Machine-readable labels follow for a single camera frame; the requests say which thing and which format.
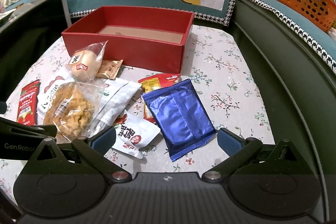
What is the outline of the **blue foil snack packet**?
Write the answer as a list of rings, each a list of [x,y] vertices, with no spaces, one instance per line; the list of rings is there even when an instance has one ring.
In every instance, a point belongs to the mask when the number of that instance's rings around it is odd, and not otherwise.
[[[207,144],[216,133],[189,79],[142,98],[163,133],[172,161]]]

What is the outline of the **dark side table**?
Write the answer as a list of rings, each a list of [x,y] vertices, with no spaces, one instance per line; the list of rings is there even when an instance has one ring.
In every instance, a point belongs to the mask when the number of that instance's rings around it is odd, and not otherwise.
[[[66,0],[35,0],[18,7],[1,26],[1,101],[71,25]]]

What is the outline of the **red tomato sauce packet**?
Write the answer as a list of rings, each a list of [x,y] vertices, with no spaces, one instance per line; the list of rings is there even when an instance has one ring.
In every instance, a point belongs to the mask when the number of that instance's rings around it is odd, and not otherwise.
[[[22,88],[17,113],[18,123],[27,126],[36,125],[40,84],[40,80],[35,80]]]

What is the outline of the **red cardboard box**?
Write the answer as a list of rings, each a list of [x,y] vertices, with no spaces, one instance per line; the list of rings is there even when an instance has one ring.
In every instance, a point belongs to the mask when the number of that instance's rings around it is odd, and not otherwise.
[[[67,51],[105,42],[104,59],[166,73],[180,73],[194,13],[135,6],[102,6],[63,33]]]

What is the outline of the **white red snack packet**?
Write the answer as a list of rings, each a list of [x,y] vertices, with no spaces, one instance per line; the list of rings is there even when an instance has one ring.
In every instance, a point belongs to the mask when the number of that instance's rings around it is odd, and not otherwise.
[[[160,132],[155,124],[124,110],[115,120],[116,141],[113,149],[142,159],[141,148],[147,146]]]

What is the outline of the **green sofa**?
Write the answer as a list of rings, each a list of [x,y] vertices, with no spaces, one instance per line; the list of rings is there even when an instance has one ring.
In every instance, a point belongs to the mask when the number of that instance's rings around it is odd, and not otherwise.
[[[231,35],[258,86],[273,142],[289,139],[322,174],[319,217],[335,219],[335,71],[277,16],[246,0],[228,26],[196,18],[193,26]]]

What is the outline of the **floral tablecloth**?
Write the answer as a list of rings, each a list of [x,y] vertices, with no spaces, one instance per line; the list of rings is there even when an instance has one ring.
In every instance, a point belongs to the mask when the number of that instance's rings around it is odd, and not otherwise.
[[[46,90],[50,81],[65,76],[70,57],[62,38],[46,50],[30,67],[7,100],[5,118],[15,120],[21,90],[34,80]],[[186,43],[181,79],[189,79],[215,128],[227,128],[236,135],[255,137],[273,143],[272,131],[264,102],[255,79],[246,64],[236,40],[226,32],[209,27],[193,26]],[[216,139],[197,148],[177,161],[169,157],[161,135],[141,149],[143,157],[110,149],[106,158],[131,174],[137,172],[198,172],[227,158]]]

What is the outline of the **red yellow Trolli candy bag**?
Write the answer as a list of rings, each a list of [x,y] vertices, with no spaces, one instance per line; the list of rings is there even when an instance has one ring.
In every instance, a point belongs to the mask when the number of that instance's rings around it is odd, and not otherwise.
[[[159,73],[140,79],[138,82],[141,84],[144,93],[148,93],[160,88],[170,87],[178,83],[180,77],[180,74]],[[155,123],[154,117],[145,102],[143,103],[143,118],[151,123]]]

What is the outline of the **clear bag fried snack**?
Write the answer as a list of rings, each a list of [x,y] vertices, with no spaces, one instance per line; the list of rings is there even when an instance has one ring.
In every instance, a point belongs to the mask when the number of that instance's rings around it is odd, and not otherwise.
[[[55,125],[57,134],[68,141],[83,136],[98,114],[103,93],[101,85],[81,82],[62,84],[52,97],[43,123]]]

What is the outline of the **clear round bun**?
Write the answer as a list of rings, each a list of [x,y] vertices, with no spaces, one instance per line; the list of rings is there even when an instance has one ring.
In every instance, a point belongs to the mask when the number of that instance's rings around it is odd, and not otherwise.
[[[76,80],[92,81],[100,69],[107,41],[93,43],[77,50],[68,62],[66,69]]]

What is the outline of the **white sausage snack packet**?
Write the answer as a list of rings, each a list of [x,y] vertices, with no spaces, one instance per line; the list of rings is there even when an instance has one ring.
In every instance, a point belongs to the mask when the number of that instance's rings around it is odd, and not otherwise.
[[[56,92],[64,84],[70,84],[69,79],[55,80],[46,92],[40,92],[38,95],[37,112],[39,120],[42,120],[51,108],[52,100]],[[84,87],[84,93],[88,94],[93,89],[98,91],[98,96],[89,95],[89,99],[100,100],[99,108],[94,113],[92,126],[112,125],[117,116],[126,108],[131,98],[138,92],[141,84],[134,81],[116,78],[95,79],[89,83],[81,83]]]

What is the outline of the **small gold candy packet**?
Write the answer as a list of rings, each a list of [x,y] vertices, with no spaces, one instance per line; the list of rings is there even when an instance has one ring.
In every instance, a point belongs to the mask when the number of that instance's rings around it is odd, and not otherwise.
[[[123,60],[103,60],[96,77],[101,79],[114,80],[117,77],[122,63]]]

